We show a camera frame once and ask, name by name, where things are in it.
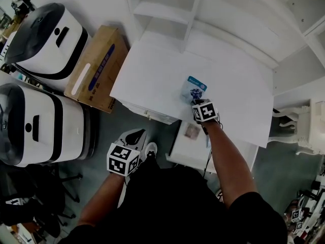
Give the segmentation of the blue white card packet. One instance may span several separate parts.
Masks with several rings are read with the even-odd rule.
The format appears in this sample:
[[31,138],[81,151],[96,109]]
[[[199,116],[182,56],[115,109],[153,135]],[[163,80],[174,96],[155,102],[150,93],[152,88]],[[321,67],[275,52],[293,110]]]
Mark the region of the blue white card packet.
[[206,84],[193,76],[189,76],[181,88],[180,99],[185,103],[194,103],[196,100],[202,98],[206,90]]

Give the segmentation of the person's white left shoe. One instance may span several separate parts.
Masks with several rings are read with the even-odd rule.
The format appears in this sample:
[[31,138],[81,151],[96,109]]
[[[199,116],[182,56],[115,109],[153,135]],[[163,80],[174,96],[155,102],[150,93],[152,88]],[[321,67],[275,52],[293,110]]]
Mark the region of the person's white left shoe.
[[157,155],[157,144],[155,142],[150,142],[145,148],[145,161],[155,160]]

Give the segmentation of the person's right forearm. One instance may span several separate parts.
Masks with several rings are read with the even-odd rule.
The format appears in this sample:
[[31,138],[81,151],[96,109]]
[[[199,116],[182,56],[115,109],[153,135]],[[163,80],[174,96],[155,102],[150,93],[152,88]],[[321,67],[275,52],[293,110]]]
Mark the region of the person's right forearm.
[[202,123],[202,126],[208,132],[223,200],[229,207],[240,196],[256,192],[257,188],[245,159],[219,123],[208,121]]

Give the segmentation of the white black wheeled robot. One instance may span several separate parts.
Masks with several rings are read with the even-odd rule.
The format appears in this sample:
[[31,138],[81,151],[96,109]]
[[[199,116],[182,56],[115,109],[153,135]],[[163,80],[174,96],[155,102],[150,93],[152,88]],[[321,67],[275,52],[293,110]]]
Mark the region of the white black wheeled robot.
[[0,86],[0,160],[5,164],[84,160],[94,144],[89,107],[14,83]]
[[62,80],[73,71],[89,38],[87,30],[63,4],[32,11],[21,23],[5,56],[33,76]]

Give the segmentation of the cream carved vanity table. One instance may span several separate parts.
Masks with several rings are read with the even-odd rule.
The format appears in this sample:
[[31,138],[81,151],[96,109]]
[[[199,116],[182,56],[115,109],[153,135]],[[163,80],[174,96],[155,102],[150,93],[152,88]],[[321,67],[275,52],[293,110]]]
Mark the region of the cream carved vanity table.
[[308,106],[289,107],[273,112],[273,117],[287,116],[290,122],[280,124],[291,127],[294,133],[290,136],[269,137],[269,142],[297,144],[296,155],[325,156],[325,101],[311,99]]

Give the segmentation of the person's black clothing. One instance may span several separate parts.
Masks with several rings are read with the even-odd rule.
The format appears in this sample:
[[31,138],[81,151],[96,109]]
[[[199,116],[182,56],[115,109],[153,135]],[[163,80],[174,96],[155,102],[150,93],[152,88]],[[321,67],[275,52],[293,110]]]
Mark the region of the person's black clothing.
[[194,169],[147,161],[119,208],[77,226],[59,244],[287,244],[283,218],[258,193],[221,203]]

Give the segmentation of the large white drawer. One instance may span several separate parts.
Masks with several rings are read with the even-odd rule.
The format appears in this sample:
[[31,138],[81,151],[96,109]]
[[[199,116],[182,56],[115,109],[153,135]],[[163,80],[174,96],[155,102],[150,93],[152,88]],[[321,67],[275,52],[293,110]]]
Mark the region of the large white drawer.
[[188,124],[190,123],[186,121],[180,123],[171,153],[166,155],[167,160],[198,170],[215,173],[211,148],[206,147],[206,134],[201,126],[195,125],[201,128],[198,138],[191,140],[185,137],[184,132]]

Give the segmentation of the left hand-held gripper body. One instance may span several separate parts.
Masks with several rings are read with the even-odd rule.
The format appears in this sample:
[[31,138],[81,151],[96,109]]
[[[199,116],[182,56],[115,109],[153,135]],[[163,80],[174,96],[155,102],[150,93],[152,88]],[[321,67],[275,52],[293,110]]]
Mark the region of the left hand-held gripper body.
[[139,151],[112,143],[107,153],[107,170],[129,176],[138,167],[139,159]]

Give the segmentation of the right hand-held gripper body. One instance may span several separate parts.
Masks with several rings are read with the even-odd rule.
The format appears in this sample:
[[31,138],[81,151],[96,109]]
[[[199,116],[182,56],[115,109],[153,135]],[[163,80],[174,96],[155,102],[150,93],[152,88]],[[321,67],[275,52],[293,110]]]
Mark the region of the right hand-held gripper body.
[[199,123],[210,120],[218,121],[219,119],[217,109],[214,107],[213,102],[208,99],[195,99],[192,111],[194,120]]

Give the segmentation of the black office chair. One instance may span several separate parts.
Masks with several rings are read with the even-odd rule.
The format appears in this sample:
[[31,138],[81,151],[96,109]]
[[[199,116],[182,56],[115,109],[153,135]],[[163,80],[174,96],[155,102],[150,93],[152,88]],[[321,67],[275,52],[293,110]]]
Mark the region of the black office chair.
[[57,238],[66,223],[61,218],[74,219],[64,213],[66,197],[79,202],[63,185],[82,179],[82,174],[61,178],[58,164],[9,166],[0,161],[0,225],[36,223],[41,231]]

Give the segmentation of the small brown pink packet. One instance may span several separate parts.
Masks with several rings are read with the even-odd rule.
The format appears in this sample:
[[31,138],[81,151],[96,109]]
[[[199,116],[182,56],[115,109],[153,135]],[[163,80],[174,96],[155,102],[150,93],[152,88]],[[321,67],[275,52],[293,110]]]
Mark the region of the small brown pink packet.
[[200,127],[195,126],[193,124],[188,124],[185,129],[184,136],[191,140],[196,140],[199,136],[200,131]]

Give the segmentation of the brown cardboard box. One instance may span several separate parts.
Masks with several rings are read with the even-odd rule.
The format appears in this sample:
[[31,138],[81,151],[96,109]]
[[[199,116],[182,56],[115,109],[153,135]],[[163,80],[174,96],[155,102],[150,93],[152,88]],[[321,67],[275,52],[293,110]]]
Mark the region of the brown cardboard box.
[[119,29],[102,25],[74,67],[64,95],[111,113],[115,99],[110,92],[127,54]]

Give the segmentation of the person's left forearm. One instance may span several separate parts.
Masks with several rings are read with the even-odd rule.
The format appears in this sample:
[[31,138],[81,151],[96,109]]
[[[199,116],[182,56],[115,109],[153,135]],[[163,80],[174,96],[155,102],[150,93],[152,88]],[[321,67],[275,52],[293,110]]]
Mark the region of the person's left forearm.
[[77,225],[95,227],[105,217],[117,209],[124,185],[124,176],[110,173],[95,195],[83,208]]

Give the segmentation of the white desk with hutch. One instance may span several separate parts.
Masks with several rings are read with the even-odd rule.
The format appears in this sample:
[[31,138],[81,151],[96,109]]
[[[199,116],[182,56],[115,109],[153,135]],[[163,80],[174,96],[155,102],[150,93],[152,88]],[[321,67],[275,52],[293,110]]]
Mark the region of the white desk with hutch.
[[111,95],[137,114],[191,122],[192,76],[229,136],[265,147],[273,108],[325,81],[325,0],[125,1],[136,39]]

